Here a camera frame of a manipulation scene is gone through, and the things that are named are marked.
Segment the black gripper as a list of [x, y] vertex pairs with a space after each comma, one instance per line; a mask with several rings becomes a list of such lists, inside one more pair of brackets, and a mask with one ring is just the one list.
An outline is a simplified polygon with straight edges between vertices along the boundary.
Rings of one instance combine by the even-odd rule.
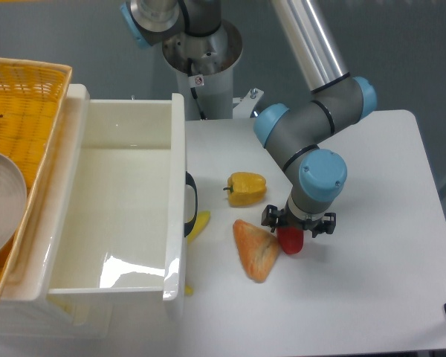
[[271, 233], [279, 227], [292, 227], [300, 231], [311, 231], [312, 238], [320, 234], [333, 234], [336, 224], [336, 213], [303, 213], [303, 217], [299, 218], [288, 208], [279, 210], [274, 205], [267, 205], [261, 215], [261, 225], [269, 227]]

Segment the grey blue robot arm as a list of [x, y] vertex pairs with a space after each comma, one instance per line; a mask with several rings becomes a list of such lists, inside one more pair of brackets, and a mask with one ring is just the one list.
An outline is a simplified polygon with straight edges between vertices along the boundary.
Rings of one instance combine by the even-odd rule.
[[[282, 104], [268, 106], [254, 121], [259, 142], [292, 185], [285, 207], [267, 206], [261, 223], [331, 234], [336, 216], [329, 208], [343, 189], [347, 168], [320, 144], [370, 115], [377, 95], [368, 80], [349, 73], [315, 1], [272, 5], [312, 100], [296, 112]], [[222, 18], [219, 1], [125, 1], [120, 11], [140, 47], [161, 47], [184, 97], [186, 119], [251, 115], [233, 101], [242, 37]]]

